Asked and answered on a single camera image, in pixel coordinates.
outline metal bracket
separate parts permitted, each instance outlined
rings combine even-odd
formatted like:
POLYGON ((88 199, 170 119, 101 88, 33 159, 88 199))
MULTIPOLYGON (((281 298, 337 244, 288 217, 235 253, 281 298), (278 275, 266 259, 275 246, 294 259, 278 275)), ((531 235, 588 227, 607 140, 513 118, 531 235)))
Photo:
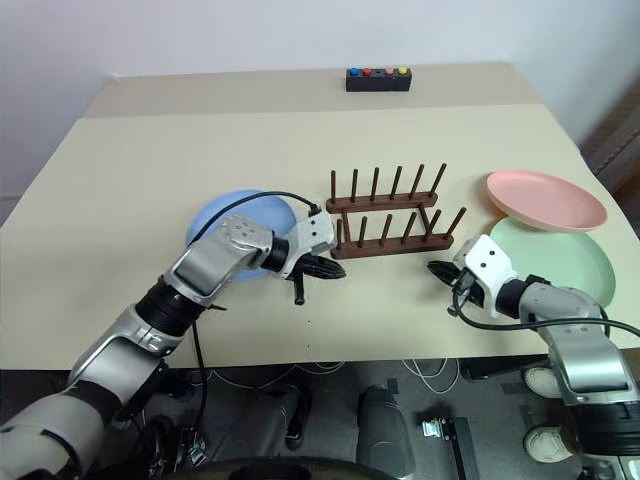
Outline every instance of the metal bracket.
POLYGON ((458 479, 480 480, 471 430, 465 417, 435 418, 429 422, 422 422, 422 433, 425 437, 436 437, 451 442, 458 479))

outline table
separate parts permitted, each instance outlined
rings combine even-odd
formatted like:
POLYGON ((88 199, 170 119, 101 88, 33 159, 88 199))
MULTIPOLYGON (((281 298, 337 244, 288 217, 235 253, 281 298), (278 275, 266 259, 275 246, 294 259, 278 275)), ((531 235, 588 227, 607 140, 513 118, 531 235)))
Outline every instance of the table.
MULTIPOLYGON (((452 250, 344 261, 345 279, 306 281, 303 307, 293 304, 291 282, 234 284, 216 302, 229 310, 199 320, 206 364, 546 352, 535 333, 477 331, 450 317, 450 291, 425 267, 502 218, 484 184, 504 168, 561 176, 604 203, 609 219, 592 236, 616 273, 608 312, 640 327, 637 237, 527 82, 505 64, 413 70, 409 93, 347 94, 340 69, 105 85, 0 230, 2 367, 70 368, 180 255, 191 219, 219 194, 281 189, 323 202, 331 169, 347 195, 353 168, 366 192, 380 167, 384 191, 396 165, 406 172, 399 191, 408 191, 420 163, 424 189, 441 162, 449 165, 438 188, 442 226, 468 208, 452 250)), ((390 235, 402 233, 409 213, 398 214, 390 235)), ((373 238, 385 215, 368 216, 373 238)), ((350 220, 359 225, 359 214, 350 220)), ((617 331, 612 338, 637 343, 617 331)), ((168 361, 196 365, 190 337, 168 361)))

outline floor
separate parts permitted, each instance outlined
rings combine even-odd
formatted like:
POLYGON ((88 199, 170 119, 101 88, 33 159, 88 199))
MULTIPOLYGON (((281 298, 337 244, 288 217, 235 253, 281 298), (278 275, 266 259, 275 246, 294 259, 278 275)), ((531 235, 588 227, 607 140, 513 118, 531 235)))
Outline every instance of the floor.
MULTIPOLYGON (((435 372, 440 360, 420 361, 424 374, 435 372)), ((308 369, 322 372, 314 365, 308 369)), ((236 383, 257 385, 280 375, 287 367, 266 366, 219 369, 236 383)), ((456 364, 449 361, 441 376, 430 380, 436 389, 444 389, 455 376, 456 364)), ((36 398, 64 386, 65 372, 3 372, 2 408, 4 421, 36 398)), ((395 387, 396 400, 407 421, 417 462, 416 480, 455 479, 450 445, 439 439, 425 438, 420 422, 434 416, 468 418, 480 477, 483 479, 569 479, 577 478, 580 463, 569 459, 559 464, 543 465, 532 461, 522 448, 522 438, 534 425, 554 423, 562 415, 559 401, 537 397, 522 383, 519 373, 469 382, 460 378, 453 390, 435 395, 400 361, 354 362, 328 375, 311 375, 295 370, 287 382, 303 383, 313 391, 313 408, 303 447, 296 455, 354 460, 357 440, 356 408, 358 395, 370 385, 395 387)), ((185 424, 193 421, 199 405, 199 390, 189 402, 169 397, 154 397, 145 409, 145 418, 165 414, 185 424)), ((213 451, 224 433, 250 404, 257 391, 223 383, 212 376, 209 402, 204 416, 208 451, 213 451)), ((135 441, 134 428, 120 431, 111 428, 103 457, 125 455, 135 441)), ((284 444, 278 452, 291 455, 284 444)))

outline shoe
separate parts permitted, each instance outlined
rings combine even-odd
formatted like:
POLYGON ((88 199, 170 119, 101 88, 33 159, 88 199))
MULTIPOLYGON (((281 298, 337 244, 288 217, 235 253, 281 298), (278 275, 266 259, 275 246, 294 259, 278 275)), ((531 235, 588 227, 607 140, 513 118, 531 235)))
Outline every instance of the shoe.
POLYGON ((536 427, 523 440, 524 449, 536 462, 556 463, 573 453, 567 450, 560 435, 560 427, 536 427))
POLYGON ((550 368, 529 368, 522 375, 524 383, 541 397, 562 398, 558 381, 550 368))

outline blue plate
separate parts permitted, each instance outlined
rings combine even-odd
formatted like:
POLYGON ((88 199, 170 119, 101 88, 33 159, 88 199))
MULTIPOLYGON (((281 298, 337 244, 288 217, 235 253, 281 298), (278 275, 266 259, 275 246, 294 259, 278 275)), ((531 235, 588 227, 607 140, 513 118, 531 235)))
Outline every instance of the blue plate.
MULTIPOLYGON (((262 190, 236 190, 222 195, 212 202, 208 203, 202 210, 198 212, 193 223, 187 230, 187 245, 191 242, 196 233, 204 226, 207 221, 218 213, 221 209, 229 205, 230 203, 240 200, 241 198, 253 195, 254 193, 260 193, 262 190)), ((238 205, 226 212, 222 218, 228 215, 241 215, 243 217, 250 218, 254 222, 269 227, 279 237, 284 237, 296 224, 296 216, 293 210, 287 202, 277 196, 260 197, 255 200, 249 200, 242 205, 238 205)), ((207 229, 205 236, 213 230, 216 225, 222 220, 219 218, 207 229)), ((234 281, 246 282, 255 278, 264 277, 267 275, 266 270, 241 270, 239 271, 234 281)))

